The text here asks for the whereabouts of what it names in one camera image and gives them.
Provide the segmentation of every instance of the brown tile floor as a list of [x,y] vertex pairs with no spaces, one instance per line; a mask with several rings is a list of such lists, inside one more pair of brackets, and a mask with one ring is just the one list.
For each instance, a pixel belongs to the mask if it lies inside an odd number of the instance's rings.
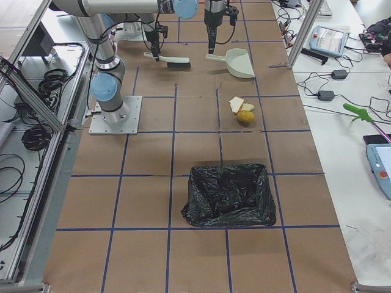
[[[350,292],[355,276],[293,74],[269,68],[287,58],[271,3],[234,2],[235,37],[215,53],[248,49],[254,80],[205,60],[203,5],[193,20],[160,19],[170,27],[162,55],[190,57],[190,70],[141,58],[143,44],[119,44],[122,92],[144,96],[139,134],[84,128],[44,277],[53,292]],[[225,22],[219,39],[231,29]],[[250,125],[231,113],[234,96],[255,105]],[[246,162],[268,169],[276,224],[188,225],[180,211],[190,168]]]

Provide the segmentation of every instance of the white mounting plate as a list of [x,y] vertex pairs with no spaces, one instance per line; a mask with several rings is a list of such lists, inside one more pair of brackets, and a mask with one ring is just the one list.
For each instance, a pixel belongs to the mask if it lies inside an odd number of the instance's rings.
[[[119,24],[118,28],[123,28],[123,24]],[[129,35],[126,31],[117,31],[115,33],[114,41],[118,42],[121,40],[130,41],[130,42],[142,42],[147,41],[147,38],[144,34],[144,31],[140,31],[140,34],[137,35]]]
[[[89,134],[137,134],[139,129],[139,120],[141,112],[141,96],[125,96],[123,102],[127,103],[130,108],[130,116],[123,123],[116,125],[107,124],[101,115],[94,115],[92,117]],[[99,104],[95,106],[95,111],[101,111]]]

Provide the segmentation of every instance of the black connector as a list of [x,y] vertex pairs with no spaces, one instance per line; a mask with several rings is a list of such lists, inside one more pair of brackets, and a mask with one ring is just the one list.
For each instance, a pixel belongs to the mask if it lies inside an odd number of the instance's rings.
[[331,73],[332,79],[345,79],[348,76],[348,72],[345,69],[334,70]]
[[318,100],[320,101],[332,101],[335,97],[332,90],[320,90],[316,96],[318,96]]

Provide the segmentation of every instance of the yellow ball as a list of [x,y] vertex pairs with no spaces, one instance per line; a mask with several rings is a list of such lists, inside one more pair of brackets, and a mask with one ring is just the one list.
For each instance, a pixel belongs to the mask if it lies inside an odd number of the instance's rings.
[[236,118],[238,119],[239,122],[243,122],[243,123],[251,123],[255,120],[254,113],[246,110],[237,113]]

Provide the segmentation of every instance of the black plastic bag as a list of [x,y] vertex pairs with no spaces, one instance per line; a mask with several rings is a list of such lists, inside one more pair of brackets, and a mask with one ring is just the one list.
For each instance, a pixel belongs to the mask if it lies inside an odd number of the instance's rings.
[[193,167],[182,216],[192,226],[271,226],[276,206],[261,164]]

